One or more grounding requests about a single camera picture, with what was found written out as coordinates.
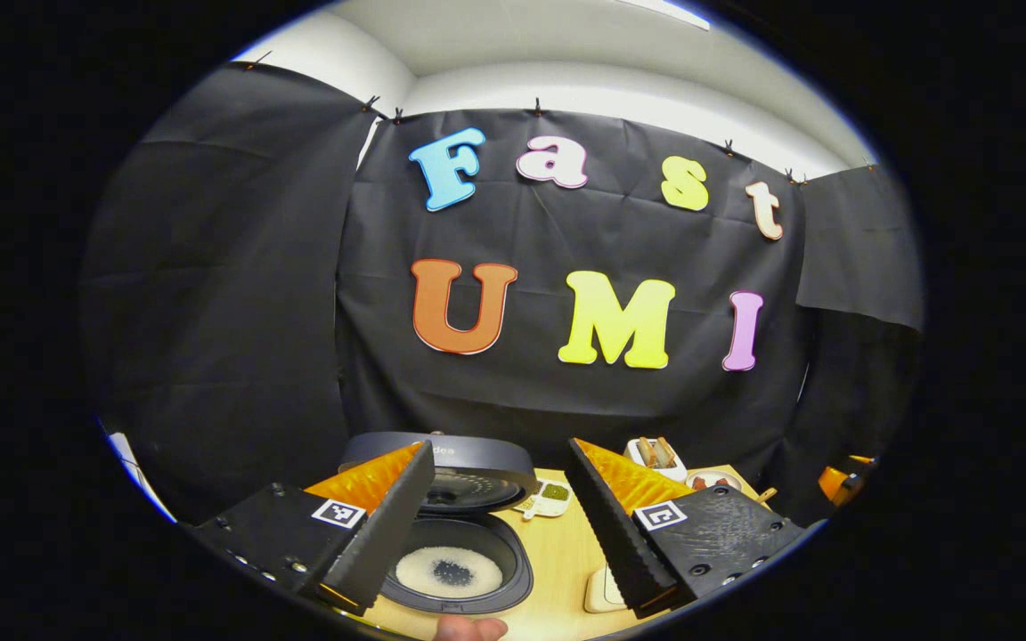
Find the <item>black backdrop cloth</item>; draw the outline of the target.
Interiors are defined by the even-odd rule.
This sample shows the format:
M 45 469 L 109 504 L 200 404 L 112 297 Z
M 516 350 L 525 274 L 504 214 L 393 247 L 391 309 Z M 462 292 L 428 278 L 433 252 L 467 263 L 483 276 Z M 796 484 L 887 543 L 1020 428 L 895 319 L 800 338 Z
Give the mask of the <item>black backdrop cloth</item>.
M 899 184 L 798 185 L 667 127 L 557 110 L 378 123 L 224 66 L 131 151 L 80 285 L 101 417 L 179 518 L 338 469 L 355 435 L 472 435 L 561 469 L 663 435 L 796 523 L 879 456 L 924 333 Z

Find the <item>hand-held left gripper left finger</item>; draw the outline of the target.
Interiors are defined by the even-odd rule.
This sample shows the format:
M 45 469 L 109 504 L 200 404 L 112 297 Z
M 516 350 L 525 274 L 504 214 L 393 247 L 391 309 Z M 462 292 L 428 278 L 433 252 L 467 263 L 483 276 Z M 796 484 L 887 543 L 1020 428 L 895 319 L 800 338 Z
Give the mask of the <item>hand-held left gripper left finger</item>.
M 308 490 L 269 484 L 192 535 L 282 591 L 362 615 L 402 555 L 434 474 L 432 443 L 413 442 Z

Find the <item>wide ceiling light panel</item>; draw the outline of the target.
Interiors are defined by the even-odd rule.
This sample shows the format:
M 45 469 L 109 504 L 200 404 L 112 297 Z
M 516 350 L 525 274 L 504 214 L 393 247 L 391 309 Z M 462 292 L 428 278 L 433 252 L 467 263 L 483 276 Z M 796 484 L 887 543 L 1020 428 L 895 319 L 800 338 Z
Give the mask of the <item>wide ceiling light panel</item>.
M 706 21 L 705 17 L 697 15 L 696 12 L 688 11 L 687 8 L 680 7 L 678 4 L 669 3 L 668 0 L 618 0 L 619 3 L 635 5 L 635 7 L 642 8 L 643 11 L 649 11 L 654 13 L 659 13 L 659 15 L 672 18 L 673 21 L 680 21 L 680 23 L 685 23 L 692 25 L 693 28 L 700 28 L 704 31 L 709 31 L 710 21 Z

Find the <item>dark grey rice cooker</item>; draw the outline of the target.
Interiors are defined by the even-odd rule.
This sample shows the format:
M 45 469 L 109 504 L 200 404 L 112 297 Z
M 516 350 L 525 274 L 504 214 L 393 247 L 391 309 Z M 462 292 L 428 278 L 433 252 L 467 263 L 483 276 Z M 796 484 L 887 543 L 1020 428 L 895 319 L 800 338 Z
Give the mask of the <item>dark grey rice cooker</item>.
M 467 435 L 428 434 L 425 439 L 433 446 L 435 474 L 381 593 L 428 613 L 481 615 L 516 607 L 531 593 L 531 564 L 517 533 L 496 512 L 517 506 L 536 490 L 528 451 L 512 442 Z M 501 568 L 501 587 L 476 599 L 436 599 L 396 580 L 395 566 L 403 556 L 438 545 L 488 556 Z

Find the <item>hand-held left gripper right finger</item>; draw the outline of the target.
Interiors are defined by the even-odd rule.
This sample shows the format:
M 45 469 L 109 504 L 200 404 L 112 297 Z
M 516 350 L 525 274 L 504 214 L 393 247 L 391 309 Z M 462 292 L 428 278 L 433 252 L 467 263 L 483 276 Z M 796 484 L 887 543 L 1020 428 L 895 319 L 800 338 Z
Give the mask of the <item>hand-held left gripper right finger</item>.
M 807 539 L 742 491 L 693 491 L 594 443 L 569 447 L 567 482 L 639 618 L 716 599 Z

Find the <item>white divided grain dish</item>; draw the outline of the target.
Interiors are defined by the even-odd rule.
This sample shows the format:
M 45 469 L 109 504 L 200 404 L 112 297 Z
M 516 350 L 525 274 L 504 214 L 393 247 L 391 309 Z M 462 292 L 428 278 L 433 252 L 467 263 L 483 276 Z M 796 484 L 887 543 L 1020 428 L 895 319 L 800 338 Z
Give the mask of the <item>white divided grain dish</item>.
M 571 499 L 573 490 L 569 484 L 538 479 L 536 491 L 514 506 L 513 510 L 521 512 L 525 521 L 532 518 L 558 518 L 566 512 Z

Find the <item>clear tray of rice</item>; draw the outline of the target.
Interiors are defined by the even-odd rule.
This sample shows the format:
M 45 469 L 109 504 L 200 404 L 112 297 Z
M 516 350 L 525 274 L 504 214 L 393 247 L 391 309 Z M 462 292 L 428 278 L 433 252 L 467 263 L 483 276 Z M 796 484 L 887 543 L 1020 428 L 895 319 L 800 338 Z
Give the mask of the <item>clear tray of rice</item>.
M 624 603 L 622 593 L 615 584 L 611 569 L 607 565 L 596 569 L 586 580 L 583 610 L 591 615 L 599 613 L 619 612 L 628 607 Z

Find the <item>white rice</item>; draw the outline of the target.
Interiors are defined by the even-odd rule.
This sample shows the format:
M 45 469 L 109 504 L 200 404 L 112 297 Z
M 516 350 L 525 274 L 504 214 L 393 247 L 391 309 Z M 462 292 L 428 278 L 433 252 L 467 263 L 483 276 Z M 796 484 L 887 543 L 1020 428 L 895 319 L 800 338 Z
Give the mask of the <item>white rice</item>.
M 436 599 L 476 599 L 501 587 L 501 568 L 467 548 L 426 547 L 403 556 L 395 577 L 405 588 Z

